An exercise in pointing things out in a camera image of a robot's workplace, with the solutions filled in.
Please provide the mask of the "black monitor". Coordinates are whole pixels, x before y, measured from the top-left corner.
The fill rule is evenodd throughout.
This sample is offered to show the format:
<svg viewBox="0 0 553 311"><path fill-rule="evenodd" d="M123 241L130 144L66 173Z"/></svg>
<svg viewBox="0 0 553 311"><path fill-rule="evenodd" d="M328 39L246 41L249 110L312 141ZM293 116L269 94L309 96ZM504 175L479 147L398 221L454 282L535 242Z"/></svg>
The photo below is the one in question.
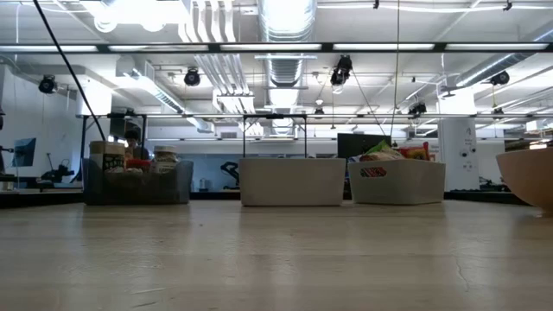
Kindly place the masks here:
<svg viewBox="0 0 553 311"><path fill-rule="evenodd" d="M389 136L339 133L337 135L337 156L339 158L359 156L383 141L391 145Z"/></svg>

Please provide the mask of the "red beef ramen packet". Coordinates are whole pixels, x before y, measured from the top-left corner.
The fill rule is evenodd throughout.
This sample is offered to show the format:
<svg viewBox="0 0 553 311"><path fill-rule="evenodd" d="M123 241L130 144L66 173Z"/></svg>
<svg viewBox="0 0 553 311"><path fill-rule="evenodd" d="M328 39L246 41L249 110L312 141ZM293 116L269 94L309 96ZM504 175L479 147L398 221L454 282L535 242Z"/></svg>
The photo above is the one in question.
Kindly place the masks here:
<svg viewBox="0 0 553 311"><path fill-rule="evenodd" d="M428 142L424 142L417 146L398 147L396 148L396 151L407 159L430 161Z"/></svg>

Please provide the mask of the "clear plastic container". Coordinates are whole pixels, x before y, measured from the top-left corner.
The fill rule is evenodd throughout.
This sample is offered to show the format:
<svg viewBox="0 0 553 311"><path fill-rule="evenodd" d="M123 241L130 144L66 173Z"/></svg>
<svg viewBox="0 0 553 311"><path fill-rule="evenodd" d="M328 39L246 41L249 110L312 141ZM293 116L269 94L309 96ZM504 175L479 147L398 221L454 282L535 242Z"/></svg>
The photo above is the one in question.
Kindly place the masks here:
<svg viewBox="0 0 553 311"><path fill-rule="evenodd" d="M443 200L446 166L403 159L348 163L352 199L358 204L422 205Z"/></svg>

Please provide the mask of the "tan-lid round can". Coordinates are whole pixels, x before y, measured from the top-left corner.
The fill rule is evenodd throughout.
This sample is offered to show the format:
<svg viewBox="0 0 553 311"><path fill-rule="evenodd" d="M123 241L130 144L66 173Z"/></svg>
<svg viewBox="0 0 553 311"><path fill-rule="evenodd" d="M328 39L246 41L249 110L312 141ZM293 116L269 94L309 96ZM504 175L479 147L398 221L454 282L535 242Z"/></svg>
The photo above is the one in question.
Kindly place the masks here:
<svg viewBox="0 0 553 311"><path fill-rule="evenodd" d="M122 143L93 141L89 144L89 158L102 171L123 173L125 170L125 146Z"/></svg>

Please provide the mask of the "black background frame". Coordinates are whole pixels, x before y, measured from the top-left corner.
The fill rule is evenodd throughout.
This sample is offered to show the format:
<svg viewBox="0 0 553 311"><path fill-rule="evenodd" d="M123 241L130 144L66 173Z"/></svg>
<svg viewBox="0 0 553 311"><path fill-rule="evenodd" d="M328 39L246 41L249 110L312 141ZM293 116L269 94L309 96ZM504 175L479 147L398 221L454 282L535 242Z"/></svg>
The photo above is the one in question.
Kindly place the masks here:
<svg viewBox="0 0 553 311"><path fill-rule="evenodd" d="M277 119L285 119L285 118L300 118L303 120L303 126L302 126L302 129L303 129L303 133L304 133L304 137L303 137L303 141L304 141L304 157L307 158L308 157L308 115L303 113L303 114L282 114L282 113L265 113L265 114L260 114L260 113L255 113L255 114L243 114L242 115L242 122L243 122L243 126L244 128L242 129L242 133L243 133L243 136L242 136L242 157L243 158L246 158L246 123L247 123L247 120L249 118L255 118L256 120L258 120L259 118L264 118L264 119L269 119L269 120L277 120Z"/></svg>

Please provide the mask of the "white plastic bin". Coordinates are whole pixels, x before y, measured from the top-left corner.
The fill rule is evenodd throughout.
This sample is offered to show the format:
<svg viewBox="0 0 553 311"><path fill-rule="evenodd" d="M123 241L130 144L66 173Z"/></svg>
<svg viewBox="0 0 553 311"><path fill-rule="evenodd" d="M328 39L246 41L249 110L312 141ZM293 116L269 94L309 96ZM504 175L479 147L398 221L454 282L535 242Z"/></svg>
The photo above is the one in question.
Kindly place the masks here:
<svg viewBox="0 0 553 311"><path fill-rule="evenodd" d="M343 158L242 158L238 162L243 206L339 206Z"/></svg>

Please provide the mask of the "salmon pink bowl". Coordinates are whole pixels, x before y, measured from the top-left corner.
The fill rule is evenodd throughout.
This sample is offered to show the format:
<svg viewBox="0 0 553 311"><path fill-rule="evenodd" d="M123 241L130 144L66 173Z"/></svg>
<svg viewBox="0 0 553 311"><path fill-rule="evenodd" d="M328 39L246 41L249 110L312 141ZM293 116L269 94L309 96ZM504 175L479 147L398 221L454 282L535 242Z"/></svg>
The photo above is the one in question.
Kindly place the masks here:
<svg viewBox="0 0 553 311"><path fill-rule="evenodd" d="M553 147L505 152L496 160L511 192L553 218Z"/></svg>

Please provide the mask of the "black aluminium table frame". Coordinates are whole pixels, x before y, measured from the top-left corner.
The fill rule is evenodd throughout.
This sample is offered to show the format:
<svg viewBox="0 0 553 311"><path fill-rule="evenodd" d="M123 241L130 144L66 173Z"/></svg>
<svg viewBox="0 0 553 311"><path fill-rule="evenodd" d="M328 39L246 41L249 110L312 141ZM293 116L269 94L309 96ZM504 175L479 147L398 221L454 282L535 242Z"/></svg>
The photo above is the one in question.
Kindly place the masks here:
<svg viewBox="0 0 553 311"><path fill-rule="evenodd" d="M515 194L507 192L453 191L445 192L443 199L528 206L528 203L518 198ZM240 200L240 193L191 193L190 200ZM0 209L83 202L83 193L0 193Z"/></svg>

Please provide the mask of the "person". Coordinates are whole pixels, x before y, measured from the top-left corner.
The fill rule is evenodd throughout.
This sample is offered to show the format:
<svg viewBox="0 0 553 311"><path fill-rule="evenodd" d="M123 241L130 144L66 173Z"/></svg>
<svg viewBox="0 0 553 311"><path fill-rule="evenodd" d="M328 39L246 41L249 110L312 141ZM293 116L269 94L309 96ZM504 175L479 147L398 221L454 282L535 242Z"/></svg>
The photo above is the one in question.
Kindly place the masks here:
<svg viewBox="0 0 553 311"><path fill-rule="evenodd" d="M124 139L128 144L125 148L127 159L149 160L149 151L140 143L140 134L136 130L127 130Z"/></svg>

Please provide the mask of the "white column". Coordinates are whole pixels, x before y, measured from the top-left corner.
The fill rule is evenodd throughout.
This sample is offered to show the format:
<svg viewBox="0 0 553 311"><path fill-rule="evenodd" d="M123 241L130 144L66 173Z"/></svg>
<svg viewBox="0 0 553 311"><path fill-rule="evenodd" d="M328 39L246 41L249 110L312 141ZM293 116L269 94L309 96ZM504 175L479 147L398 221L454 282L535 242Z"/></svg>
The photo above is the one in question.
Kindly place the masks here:
<svg viewBox="0 0 553 311"><path fill-rule="evenodd" d="M445 189L480 188L475 122L472 118L444 118L438 124L441 162L445 164Z"/></svg>

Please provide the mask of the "small dark monitor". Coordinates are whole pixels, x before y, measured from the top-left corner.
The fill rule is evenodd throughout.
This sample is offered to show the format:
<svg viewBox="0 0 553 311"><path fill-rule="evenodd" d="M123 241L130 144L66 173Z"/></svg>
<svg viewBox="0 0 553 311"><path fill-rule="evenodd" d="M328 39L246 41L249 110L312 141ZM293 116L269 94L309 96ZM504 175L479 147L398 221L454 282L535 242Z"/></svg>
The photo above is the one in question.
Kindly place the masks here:
<svg viewBox="0 0 553 311"><path fill-rule="evenodd" d="M14 167L32 167L35 158L35 138L15 140L12 165Z"/></svg>

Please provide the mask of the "dark gray translucent bin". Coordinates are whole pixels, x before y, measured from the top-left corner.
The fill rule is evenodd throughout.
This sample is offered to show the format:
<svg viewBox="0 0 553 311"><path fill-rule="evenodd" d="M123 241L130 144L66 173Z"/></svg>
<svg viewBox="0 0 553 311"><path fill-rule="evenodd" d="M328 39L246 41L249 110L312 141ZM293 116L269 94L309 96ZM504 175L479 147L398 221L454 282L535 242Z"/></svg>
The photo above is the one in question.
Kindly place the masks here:
<svg viewBox="0 0 553 311"><path fill-rule="evenodd" d="M81 165L87 205L177 205L190 200L194 163L180 161L167 173L106 173L89 159Z"/></svg>

